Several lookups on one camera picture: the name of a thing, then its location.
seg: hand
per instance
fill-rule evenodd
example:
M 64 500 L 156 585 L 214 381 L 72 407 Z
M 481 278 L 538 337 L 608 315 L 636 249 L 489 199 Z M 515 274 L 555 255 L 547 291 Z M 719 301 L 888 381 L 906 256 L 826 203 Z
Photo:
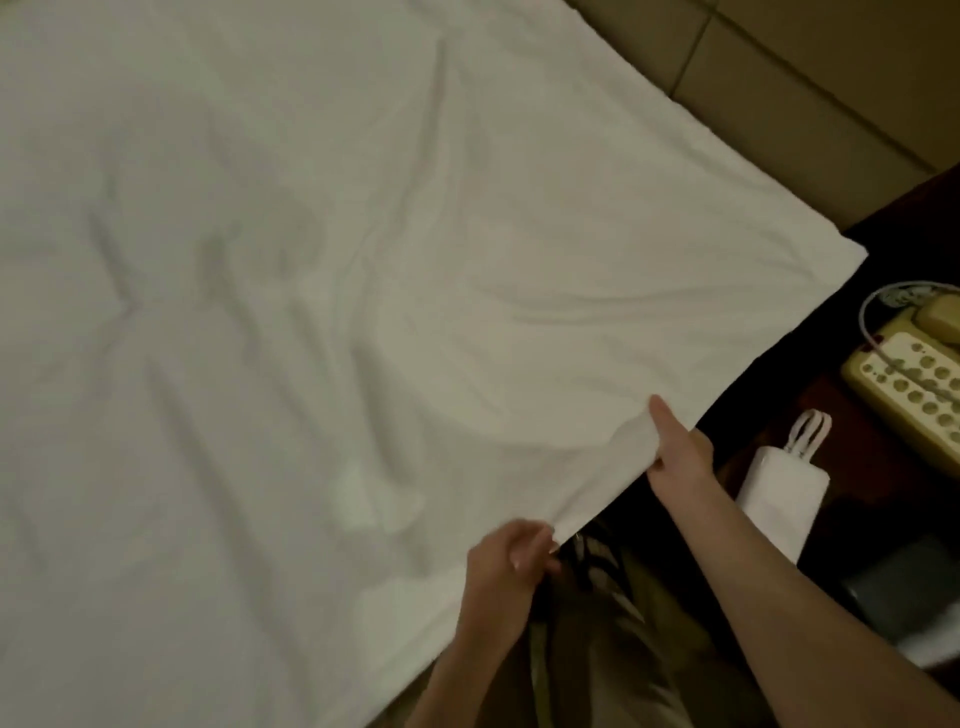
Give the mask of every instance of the hand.
M 556 547 L 549 524 L 523 520 L 505 523 L 474 546 L 454 642 L 499 664 L 523 634 L 543 575 L 560 572 L 551 556 Z
M 707 435 L 699 429 L 687 432 L 657 395 L 650 398 L 650 416 L 660 436 L 658 460 L 647 470 L 650 487 L 657 498 L 663 500 L 664 496 L 715 484 L 713 444 Z

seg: bed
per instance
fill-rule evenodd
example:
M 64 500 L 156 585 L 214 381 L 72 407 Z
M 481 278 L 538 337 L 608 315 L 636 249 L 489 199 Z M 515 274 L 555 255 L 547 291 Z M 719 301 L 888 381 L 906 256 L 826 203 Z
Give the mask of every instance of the bed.
M 557 0 L 0 21 L 5 723 L 363 725 L 864 256 Z

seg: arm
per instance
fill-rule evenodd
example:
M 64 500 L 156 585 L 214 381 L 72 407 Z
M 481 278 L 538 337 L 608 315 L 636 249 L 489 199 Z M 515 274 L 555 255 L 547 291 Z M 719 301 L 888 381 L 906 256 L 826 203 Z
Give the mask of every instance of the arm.
M 546 523 L 511 521 L 470 550 L 453 642 L 437 660 L 406 728 L 469 728 L 493 676 L 523 634 L 534 590 L 560 564 Z
M 960 725 L 960 703 L 803 576 L 716 481 L 660 398 L 650 484 L 680 529 L 783 728 Z

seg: white power bank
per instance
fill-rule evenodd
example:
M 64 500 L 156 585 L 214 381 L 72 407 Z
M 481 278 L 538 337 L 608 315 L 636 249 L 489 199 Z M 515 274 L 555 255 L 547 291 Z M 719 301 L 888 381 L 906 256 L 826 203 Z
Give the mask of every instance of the white power bank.
M 820 510 L 830 477 L 780 448 L 756 451 L 736 502 L 754 525 L 794 564 Z

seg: beige telephone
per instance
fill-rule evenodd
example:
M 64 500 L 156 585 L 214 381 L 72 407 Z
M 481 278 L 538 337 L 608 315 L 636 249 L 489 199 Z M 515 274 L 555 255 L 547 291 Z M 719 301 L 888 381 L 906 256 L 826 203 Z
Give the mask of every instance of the beige telephone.
M 843 378 L 927 462 L 960 479 L 960 295 L 904 309 L 875 340 L 878 350 L 858 350 Z

